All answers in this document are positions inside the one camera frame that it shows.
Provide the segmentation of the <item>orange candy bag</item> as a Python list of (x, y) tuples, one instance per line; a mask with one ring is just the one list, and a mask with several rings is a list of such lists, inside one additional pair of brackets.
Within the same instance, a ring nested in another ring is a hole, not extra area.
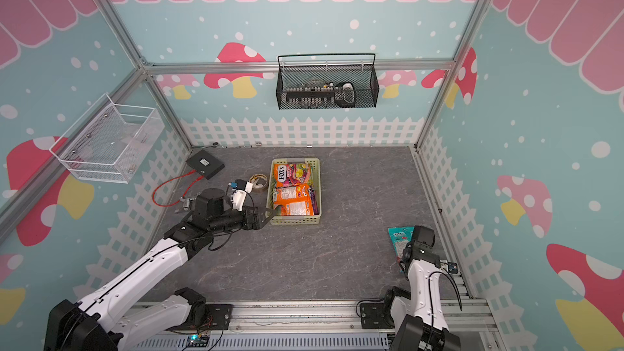
[(273, 208), (282, 216), (315, 215), (315, 205), (309, 185), (277, 188), (273, 193)]

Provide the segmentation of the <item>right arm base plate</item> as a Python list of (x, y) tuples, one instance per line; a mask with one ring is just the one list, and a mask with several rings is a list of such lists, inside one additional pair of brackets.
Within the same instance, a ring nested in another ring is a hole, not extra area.
[(356, 307), (362, 329), (393, 329), (390, 310), (383, 302), (360, 302)]

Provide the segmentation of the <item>green plastic basket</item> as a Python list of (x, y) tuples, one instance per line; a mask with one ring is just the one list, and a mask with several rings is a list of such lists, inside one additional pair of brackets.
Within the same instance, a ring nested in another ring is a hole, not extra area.
[[(273, 208), (273, 193), (277, 189), (275, 186), (275, 180), (273, 178), (273, 166), (278, 163), (308, 163), (310, 164), (313, 172), (313, 185), (312, 186), (318, 195), (318, 205), (320, 209), (320, 215), (312, 216), (282, 216), (278, 215), (277, 210)], [(274, 159), (271, 164), (271, 170), (269, 175), (269, 186), (266, 196), (266, 207), (276, 211), (276, 216), (272, 219), (271, 223), (274, 225), (309, 225), (318, 224), (320, 222), (321, 215), (323, 214), (322, 208), (322, 185), (321, 185), (321, 162), (318, 158), (291, 158), (291, 159)]]

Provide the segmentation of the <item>purple candy bag back side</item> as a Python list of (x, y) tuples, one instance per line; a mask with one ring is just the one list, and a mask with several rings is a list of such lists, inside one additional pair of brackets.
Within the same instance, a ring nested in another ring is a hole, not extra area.
[(316, 193), (316, 190), (312, 186), (310, 186), (310, 201), (312, 204), (314, 215), (320, 215), (318, 195)]

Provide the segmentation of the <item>teal candy bag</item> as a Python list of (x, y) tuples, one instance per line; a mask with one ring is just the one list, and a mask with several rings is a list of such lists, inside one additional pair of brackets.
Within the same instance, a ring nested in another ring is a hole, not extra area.
[(403, 251), (411, 241), (413, 232), (414, 227), (391, 227), (388, 229), (388, 235), (391, 239), (397, 261), (401, 260)]

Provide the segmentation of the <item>yellow Fox's fruits bag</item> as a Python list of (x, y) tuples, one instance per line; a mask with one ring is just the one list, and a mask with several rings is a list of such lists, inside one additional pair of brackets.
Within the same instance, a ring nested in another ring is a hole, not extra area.
[(275, 164), (273, 166), (273, 178), (278, 189), (313, 185), (312, 168), (306, 162)]

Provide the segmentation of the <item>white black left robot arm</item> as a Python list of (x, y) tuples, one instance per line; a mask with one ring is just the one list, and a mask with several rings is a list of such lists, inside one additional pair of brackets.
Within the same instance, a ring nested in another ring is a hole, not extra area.
[(215, 315), (206, 299), (190, 288), (179, 289), (163, 302), (139, 313), (128, 311), (156, 284), (185, 265), (203, 249), (214, 250), (217, 236), (260, 230), (271, 221), (272, 209), (247, 205), (250, 195), (241, 189), (203, 190), (187, 215), (164, 233), (161, 240), (112, 281), (78, 302), (64, 300), (48, 318), (45, 350), (127, 350), (172, 328), (202, 334)]

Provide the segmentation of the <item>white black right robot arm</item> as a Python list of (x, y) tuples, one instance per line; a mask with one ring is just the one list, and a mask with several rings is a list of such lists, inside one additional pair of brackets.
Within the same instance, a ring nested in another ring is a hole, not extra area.
[(435, 232), (416, 226), (399, 258), (409, 290), (394, 287), (386, 292), (383, 316), (396, 330), (391, 350), (460, 350), (459, 336), (449, 330), (440, 297), (439, 281), (447, 279), (456, 299), (461, 294), (453, 276), (458, 265), (433, 252)]

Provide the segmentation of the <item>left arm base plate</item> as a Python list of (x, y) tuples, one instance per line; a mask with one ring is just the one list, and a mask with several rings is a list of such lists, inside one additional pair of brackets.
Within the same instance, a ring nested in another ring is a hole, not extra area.
[(205, 332), (211, 330), (228, 330), (232, 318), (233, 305), (206, 304), (203, 307), (193, 307), (188, 318), (172, 328), (170, 332)]

